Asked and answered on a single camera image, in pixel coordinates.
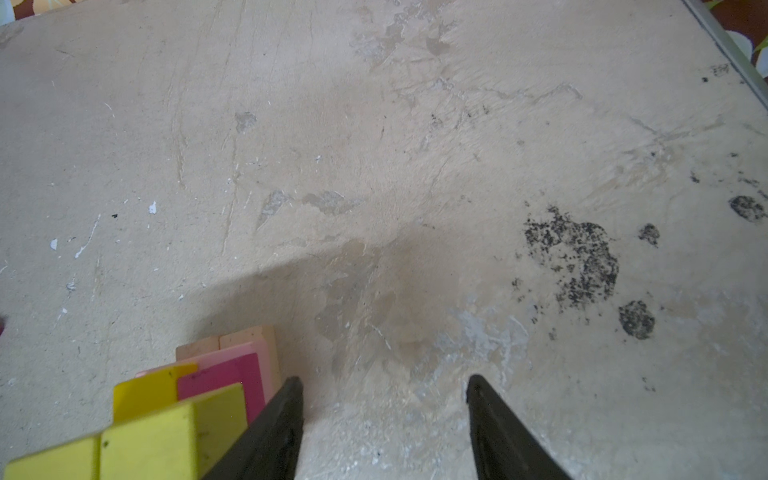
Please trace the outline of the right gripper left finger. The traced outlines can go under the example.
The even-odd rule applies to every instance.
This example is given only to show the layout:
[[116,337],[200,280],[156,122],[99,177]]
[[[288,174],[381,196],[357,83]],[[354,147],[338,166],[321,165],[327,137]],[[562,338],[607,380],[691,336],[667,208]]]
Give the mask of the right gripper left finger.
[[303,383],[285,380],[204,480],[293,480],[304,427]]

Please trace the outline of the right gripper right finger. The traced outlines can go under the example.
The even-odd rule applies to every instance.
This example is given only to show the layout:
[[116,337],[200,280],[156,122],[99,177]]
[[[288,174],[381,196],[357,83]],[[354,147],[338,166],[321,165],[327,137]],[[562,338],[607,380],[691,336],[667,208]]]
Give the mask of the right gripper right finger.
[[466,402],[479,479],[570,479],[483,376],[470,377]]

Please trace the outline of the magenta wood block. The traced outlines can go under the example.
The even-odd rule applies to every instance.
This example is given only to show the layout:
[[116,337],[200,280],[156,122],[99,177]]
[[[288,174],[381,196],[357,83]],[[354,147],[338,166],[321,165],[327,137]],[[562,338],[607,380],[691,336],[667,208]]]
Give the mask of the magenta wood block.
[[185,400],[235,384],[242,387],[246,418],[252,423],[267,404],[268,384],[257,353],[244,354],[179,378],[177,396]]

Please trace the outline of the lime green cube block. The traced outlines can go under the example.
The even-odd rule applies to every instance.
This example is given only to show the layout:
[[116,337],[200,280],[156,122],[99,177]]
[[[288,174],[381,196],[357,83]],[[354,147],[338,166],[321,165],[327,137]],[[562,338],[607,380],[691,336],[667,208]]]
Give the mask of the lime green cube block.
[[200,479],[248,426],[243,388],[232,384],[107,428],[102,479]]

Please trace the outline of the pink wood block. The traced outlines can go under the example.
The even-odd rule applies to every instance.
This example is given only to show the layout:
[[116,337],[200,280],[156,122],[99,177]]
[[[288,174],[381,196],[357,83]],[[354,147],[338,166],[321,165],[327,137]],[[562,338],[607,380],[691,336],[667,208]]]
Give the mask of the pink wood block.
[[186,364],[194,364],[197,366],[198,371],[202,371],[204,369],[208,369],[250,354],[256,354],[258,357],[259,374],[260,379],[262,380],[264,399],[265,402],[268,403],[279,390],[282,376],[280,372],[276,347],[273,343],[270,343],[267,340],[254,340],[235,346],[230,346],[222,350],[193,356],[191,358],[176,361],[171,364],[140,371],[135,375],[135,377],[139,378],[163,368]]

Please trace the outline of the natural wood plank block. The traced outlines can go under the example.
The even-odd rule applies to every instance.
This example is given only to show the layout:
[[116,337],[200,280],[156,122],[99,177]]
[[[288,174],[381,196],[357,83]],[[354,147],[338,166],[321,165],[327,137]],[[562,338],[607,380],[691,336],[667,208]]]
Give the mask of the natural wood plank block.
[[225,335],[212,335],[203,339],[178,346],[175,350],[177,361],[189,360],[203,354],[225,350],[241,344],[256,343],[260,354],[262,369],[269,371],[270,380],[275,388],[282,381],[280,374],[277,342],[273,325],[257,325]]

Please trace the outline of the yellow wood block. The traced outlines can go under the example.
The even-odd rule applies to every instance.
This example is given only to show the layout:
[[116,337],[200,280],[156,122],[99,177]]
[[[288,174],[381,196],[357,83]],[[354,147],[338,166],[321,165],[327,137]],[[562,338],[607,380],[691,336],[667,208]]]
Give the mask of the yellow wood block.
[[171,365],[117,384],[113,389],[113,422],[130,421],[174,404],[178,401],[177,381],[197,370],[195,364]]

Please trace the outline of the small yellow-green block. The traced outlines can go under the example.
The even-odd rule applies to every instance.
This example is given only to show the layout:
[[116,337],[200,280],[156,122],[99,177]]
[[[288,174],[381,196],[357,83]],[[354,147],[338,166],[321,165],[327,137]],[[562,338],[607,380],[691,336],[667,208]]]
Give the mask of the small yellow-green block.
[[7,465],[4,479],[98,479],[100,440],[94,434],[15,459]]

